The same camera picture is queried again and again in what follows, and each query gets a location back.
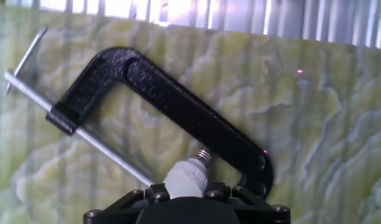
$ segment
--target bolt head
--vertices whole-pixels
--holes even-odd
[[[206,193],[206,196],[210,198],[215,198],[215,197],[223,196],[223,193],[219,192],[218,190],[210,190]]]
[[[266,194],[266,186],[262,183],[259,184],[261,190],[261,196],[263,197]]]
[[[159,200],[159,199],[162,199],[164,197],[167,197],[167,194],[165,192],[156,192],[153,195],[153,197]]]
[[[236,186],[236,187],[234,187],[233,188],[235,191],[243,191],[243,190],[245,190],[243,187],[241,187],[241,186]]]
[[[134,194],[140,194],[140,193],[143,193],[143,190],[133,190],[133,193]]]
[[[260,170],[263,170],[265,168],[265,158],[263,155],[260,155]]]
[[[100,209],[93,209],[93,210],[90,210],[89,212],[87,212],[87,216],[88,217],[95,217],[95,216],[99,215],[101,212],[102,212],[102,210],[100,210]]]
[[[290,212],[290,208],[284,205],[272,205],[271,206],[276,212]]]

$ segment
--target yellow-green marbled surface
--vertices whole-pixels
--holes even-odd
[[[268,150],[268,201],[293,223],[381,223],[381,50],[0,7],[0,224],[81,223],[145,188],[17,91],[3,97],[3,71],[40,24],[37,66],[22,75],[54,101],[98,51],[132,46]],[[159,181],[199,147],[124,85],[87,125]],[[239,174],[218,159],[210,178]]]

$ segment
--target black plastic bracket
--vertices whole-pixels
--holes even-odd
[[[116,82],[130,87],[240,171],[241,186],[262,198],[268,196],[274,174],[271,161],[261,148],[132,48],[112,48],[97,54],[46,119],[71,136]]]
[[[288,207],[270,205],[243,187],[233,188],[232,197],[230,197],[231,192],[228,186],[223,183],[210,184],[209,191],[223,193],[224,197],[231,199],[226,201],[221,200],[220,197],[180,197],[150,203],[154,194],[165,191],[164,184],[152,186],[145,191],[146,199],[142,190],[134,190],[105,210],[94,212],[93,215],[90,212],[85,213],[83,224],[291,223],[291,212]]]

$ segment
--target metal rod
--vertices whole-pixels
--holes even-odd
[[[45,26],[45,25],[41,26],[41,28],[39,29],[39,31],[35,35],[33,41],[31,42],[30,47],[27,49],[27,51],[24,54],[22,60],[19,62],[18,66],[16,67],[16,69],[14,71],[14,76],[15,77],[22,72],[22,70],[24,68],[24,65],[30,59],[31,54],[33,53],[34,49],[38,46],[41,38],[47,32],[47,29],[48,29],[47,26]],[[5,95],[7,95],[9,93],[10,89],[11,89],[11,83],[7,83]]]
[[[52,107],[54,106],[54,102],[48,99],[42,93],[39,93],[37,90],[32,88],[25,81],[21,80],[19,77],[15,77],[15,75],[10,71],[5,72],[4,78],[26,97],[37,103],[42,109],[46,110],[47,112],[51,111]],[[86,127],[79,127],[76,130],[76,135],[80,136],[93,147],[97,148],[100,152],[104,153],[105,156],[117,163],[123,169],[127,170],[131,175],[136,177],[145,185],[149,186],[157,183],[157,181],[155,181],[145,172],[141,171],[141,169],[131,161],[125,159],[116,149],[113,149],[107,143],[103,142]]]

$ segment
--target metal threaded base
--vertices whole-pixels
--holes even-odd
[[[195,156],[195,159],[197,159],[198,161],[201,161],[201,163],[203,163],[204,166],[207,166],[209,164],[209,162],[211,161],[211,158],[212,157],[210,154],[210,150],[205,148],[199,149],[199,151],[197,152]]]

